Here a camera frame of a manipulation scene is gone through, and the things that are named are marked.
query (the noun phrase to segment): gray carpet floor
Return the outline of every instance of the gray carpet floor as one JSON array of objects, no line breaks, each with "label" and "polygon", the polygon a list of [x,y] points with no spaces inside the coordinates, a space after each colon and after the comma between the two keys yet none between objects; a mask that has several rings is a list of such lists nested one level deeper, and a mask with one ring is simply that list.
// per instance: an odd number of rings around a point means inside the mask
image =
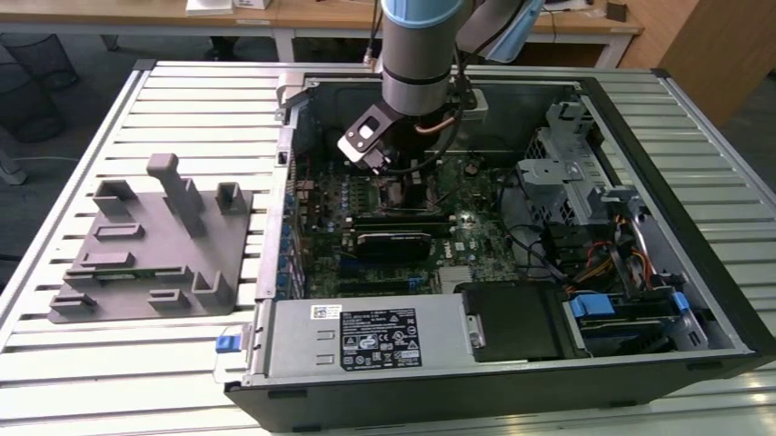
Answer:
[{"label": "gray carpet floor", "polygon": [[[72,88],[53,94],[65,117],[66,130],[56,138],[37,144],[16,143],[0,130],[0,146],[13,157],[64,156],[77,158],[88,147],[102,116],[108,112],[134,61],[141,58],[201,60],[209,48],[205,37],[121,36],[116,52],[104,49],[94,35],[60,37],[73,67],[81,77]],[[241,38],[235,53],[244,60],[276,61],[268,38]],[[301,62],[358,62],[362,46],[342,42],[299,41],[296,58]],[[0,49],[0,62],[9,62]],[[740,112],[722,129],[723,135],[776,189],[776,80],[765,79]],[[0,253],[24,254],[61,187],[70,176],[68,161],[22,161],[28,182],[8,186],[0,182]],[[14,263],[0,261],[0,287],[9,279]]]}]

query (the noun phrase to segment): motherboard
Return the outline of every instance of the motherboard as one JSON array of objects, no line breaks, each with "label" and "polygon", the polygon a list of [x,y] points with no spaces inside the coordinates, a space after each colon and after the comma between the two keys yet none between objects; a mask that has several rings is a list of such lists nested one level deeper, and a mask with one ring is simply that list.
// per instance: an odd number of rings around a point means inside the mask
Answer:
[{"label": "motherboard", "polygon": [[[443,293],[448,277],[516,280],[523,274],[495,207],[507,172],[459,154],[428,175],[398,181],[301,157],[305,298]],[[403,243],[379,241],[396,235]],[[366,245],[375,248],[362,250]]]}]

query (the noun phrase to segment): warning label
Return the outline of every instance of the warning label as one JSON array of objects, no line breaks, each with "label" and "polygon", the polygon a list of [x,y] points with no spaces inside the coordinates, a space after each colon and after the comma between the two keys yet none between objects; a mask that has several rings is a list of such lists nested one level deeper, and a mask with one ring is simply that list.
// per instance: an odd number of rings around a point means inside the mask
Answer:
[{"label": "warning label", "polygon": [[339,313],[344,371],[420,366],[420,338],[414,309]]}]

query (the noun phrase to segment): colorful wires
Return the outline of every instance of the colorful wires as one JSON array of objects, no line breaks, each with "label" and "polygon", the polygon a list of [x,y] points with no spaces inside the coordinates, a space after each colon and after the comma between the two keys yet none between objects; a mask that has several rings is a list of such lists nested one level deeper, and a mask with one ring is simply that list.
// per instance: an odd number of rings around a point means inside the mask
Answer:
[{"label": "colorful wires", "polygon": [[[613,265],[614,265],[614,262],[611,261],[611,257],[610,257],[593,269],[587,268],[586,270],[579,272],[575,275],[575,277],[573,277],[573,281],[575,283],[582,283],[586,280],[591,279],[593,277],[601,276],[602,274],[607,273],[611,270]],[[566,290],[566,293],[575,292],[575,290],[577,290],[575,287],[571,285],[563,286],[563,289]]]},{"label": "colorful wires", "polygon": [[595,253],[595,249],[598,247],[602,247],[603,245],[611,245],[611,243],[609,241],[602,241],[598,243],[594,243],[593,245],[590,245],[590,248],[586,251],[586,265],[585,268],[589,268],[590,265],[593,264],[593,254]]},{"label": "colorful wires", "polygon": [[635,248],[633,250],[630,250],[630,254],[633,254],[641,260],[641,269],[642,269],[641,270],[641,273],[642,273],[643,282],[646,283],[646,289],[651,289],[651,283],[650,283],[651,263],[650,263],[650,258],[646,256],[646,254],[643,254]]}]

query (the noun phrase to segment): aluminum profile table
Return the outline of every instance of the aluminum profile table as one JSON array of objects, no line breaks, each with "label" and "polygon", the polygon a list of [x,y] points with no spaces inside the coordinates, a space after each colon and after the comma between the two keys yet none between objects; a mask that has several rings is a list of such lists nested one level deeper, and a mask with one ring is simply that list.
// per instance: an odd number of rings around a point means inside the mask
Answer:
[{"label": "aluminum profile table", "polygon": [[[594,75],[730,275],[776,329],[776,198],[669,78],[647,71],[472,67],[479,74]],[[261,229],[277,139],[280,76],[363,73],[342,64],[160,62],[134,71],[98,128],[0,300],[0,429],[4,436],[267,434],[215,383],[213,341],[252,319]],[[212,189],[220,180],[255,191],[244,246],[239,310],[209,318],[54,325],[48,302],[97,211],[98,180],[144,174],[152,153],[176,153],[180,173]],[[622,166],[611,155],[614,169]],[[237,354],[223,364],[239,377]],[[776,365],[706,381],[645,406],[332,431],[328,434],[597,435],[772,434]]]}]

